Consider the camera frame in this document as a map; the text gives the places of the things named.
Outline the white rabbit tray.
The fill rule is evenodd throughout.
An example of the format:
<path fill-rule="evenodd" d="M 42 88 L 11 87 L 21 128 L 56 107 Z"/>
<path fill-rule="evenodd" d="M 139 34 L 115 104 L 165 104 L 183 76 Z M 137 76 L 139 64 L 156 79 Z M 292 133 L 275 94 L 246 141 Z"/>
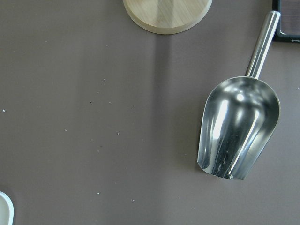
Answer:
<path fill-rule="evenodd" d="M 4 192 L 0 192 L 0 225 L 12 225 L 14 220 L 14 206 Z"/>

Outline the steel scoop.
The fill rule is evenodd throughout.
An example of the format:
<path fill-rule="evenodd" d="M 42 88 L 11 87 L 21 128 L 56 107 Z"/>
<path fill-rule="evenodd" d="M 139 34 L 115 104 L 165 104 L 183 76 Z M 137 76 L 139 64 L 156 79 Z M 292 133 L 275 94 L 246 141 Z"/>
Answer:
<path fill-rule="evenodd" d="M 208 96 L 197 163 L 210 175 L 246 178 L 276 128 L 280 101 L 259 76 L 280 17 L 278 11 L 266 15 L 245 75 L 223 81 Z"/>

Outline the wooden mug tree stand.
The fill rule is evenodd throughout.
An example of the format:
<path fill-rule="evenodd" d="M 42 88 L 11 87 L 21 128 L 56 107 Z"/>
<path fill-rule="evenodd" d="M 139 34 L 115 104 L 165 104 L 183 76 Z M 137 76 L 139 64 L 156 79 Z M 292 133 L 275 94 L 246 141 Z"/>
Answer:
<path fill-rule="evenodd" d="M 141 28 L 171 35 L 197 25 L 208 13 L 212 0 L 125 0 L 123 4 Z"/>

